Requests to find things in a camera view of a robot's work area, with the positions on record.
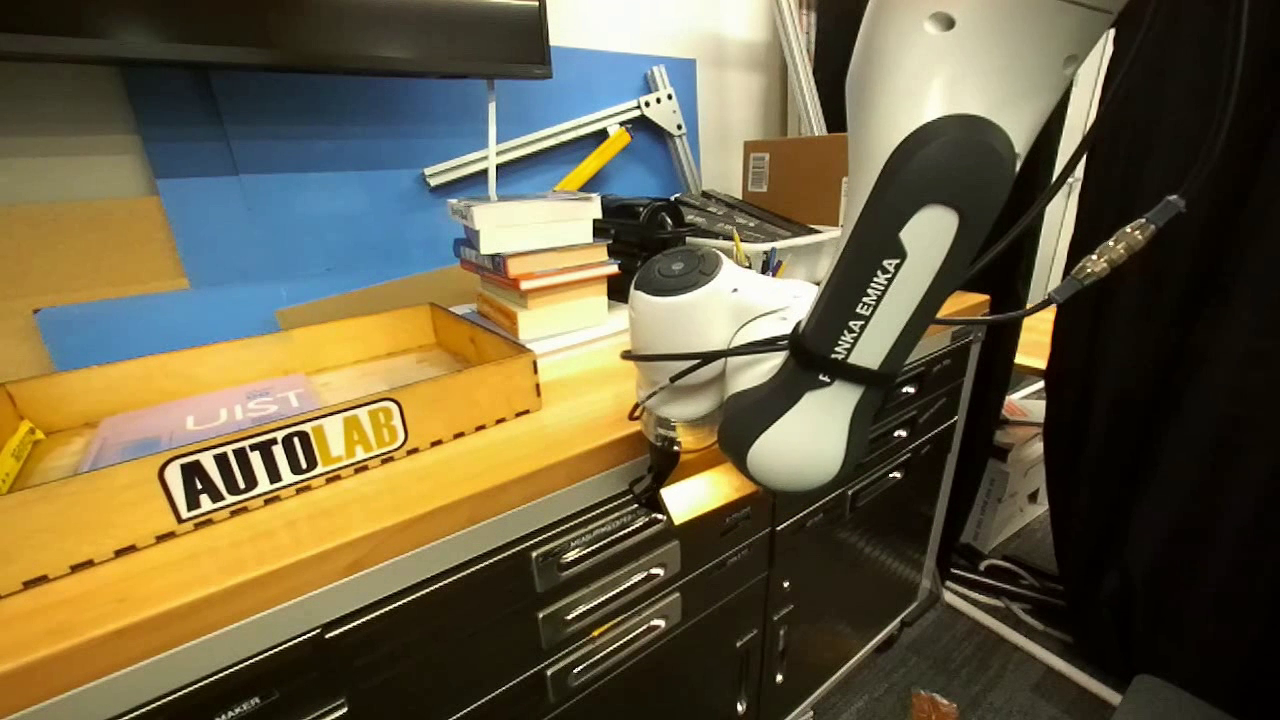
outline yellow tool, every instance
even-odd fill
[[[623,147],[632,142],[632,131],[623,125],[614,125],[603,142],[598,142],[571,172],[559,174],[557,192],[582,192],[593,182],[593,174],[603,172]]]

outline black cloth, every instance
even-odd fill
[[[1090,159],[1077,250],[1213,142],[1239,0],[1162,0]],[[1144,4],[1120,22],[1120,57]],[[1253,0],[1233,134],[1194,213],[1073,300],[1049,495],[1079,653],[1238,717],[1280,679],[1280,4]]]

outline floor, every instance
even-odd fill
[[[1113,703],[948,604],[928,607],[896,643],[868,657],[818,703],[811,717],[907,720],[911,692],[953,700],[963,720],[1113,717]]]

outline wooden countertop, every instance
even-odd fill
[[[943,317],[961,310],[985,295],[953,295]],[[3,595],[0,717],[643,457],[617,352],[546,358],[526,418]]]

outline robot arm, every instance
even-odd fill
[[[840,381],[834,365],[905,365],[1120,6],[1126,0],[871,0],[845,85],[853,222],[824,258],[819,292],[752,277],[703,249],[665,250],[632,282],[641,356],[717,352],[801,319],[795,348],[682,381],[674,371],[686,365],[641,365],[648,441],[682,446],[717,434],[774,490],[840,480],[881,392]]]

